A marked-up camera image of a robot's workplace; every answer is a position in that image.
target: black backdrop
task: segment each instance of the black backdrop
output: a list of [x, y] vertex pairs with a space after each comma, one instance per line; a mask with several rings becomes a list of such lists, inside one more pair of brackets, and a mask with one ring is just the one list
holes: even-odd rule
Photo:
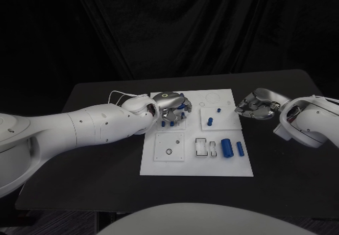
[[295, 68], [338, 98], [338, 11], [336, 0], [3, 1], [0, 112], [60, 112], [80, 82]]

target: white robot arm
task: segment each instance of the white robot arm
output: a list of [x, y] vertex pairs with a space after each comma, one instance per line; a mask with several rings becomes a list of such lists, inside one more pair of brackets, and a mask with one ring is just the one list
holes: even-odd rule
[[280, 113], [274, 133], [318, 148], [329, 139], [339, 147], [339, 100], [321, 96], [292, 100], [269, 89], [259, 88], [237, 106], [235, 112], [248, 118], [270, 119]]
[[176, 121], [173, 110], [182, 104], [188, 111], [192, 109], [188, 98], [173, 92], [160, 93], [153, 99], [127, 95], [135, 97], [122, 107], [109, 103], [42, 117], [0, 114], [0, 197], [60, 153], [145, 134], [160, 115]]

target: table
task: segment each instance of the table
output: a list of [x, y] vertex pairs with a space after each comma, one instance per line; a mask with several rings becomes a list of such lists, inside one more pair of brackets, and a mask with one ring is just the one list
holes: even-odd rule
[[[133, 94], [233, 89], [235, 103], [264, 87], [290, 98], [321, 94], [302, 70], [78, 84], [64, 112], [107, 103], [111, 90]], [[23, 187], [19, 209], [136, 212], [156, 205], [197, 202], [273, 216], [339, 217], [339, 150], [283, 140], [274, 117], [241, 117], [254, 177], [140, 176], [142, 136], [87, 146], [57, 157]]]

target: gray floor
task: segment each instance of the gray floor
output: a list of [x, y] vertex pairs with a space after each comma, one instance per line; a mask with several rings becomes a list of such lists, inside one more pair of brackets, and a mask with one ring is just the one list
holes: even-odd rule
[[[8, 235], [96, 235], [96, 212], [31, 211], [29, 216], [39, 218], [36, 224], [31, 227], [9, 228]], [[319, 235], [339, 235], [339, 221], [299, 217], [279, 219]]]

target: metallic robot hand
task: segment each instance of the metallic robot hand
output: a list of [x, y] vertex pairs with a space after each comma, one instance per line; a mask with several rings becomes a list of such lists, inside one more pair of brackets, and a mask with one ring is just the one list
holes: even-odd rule
[[153, 97], [153, 99], [158, 102], [159, 111], [166, 121], [179, 121], [186, 118], [186, 116], [181, 116], [173, 113], [181, 105], [185, 105], [185, 111], [189, 113], [192, 111], [192, 103], [184, 94], [162, 92]]
[[276, 112], [283, 111], [290, 101], [292, 99], [282, 94], [259, 88], [238, 104], [235, 112], [247, 118], [267, 120], [273, 118]]

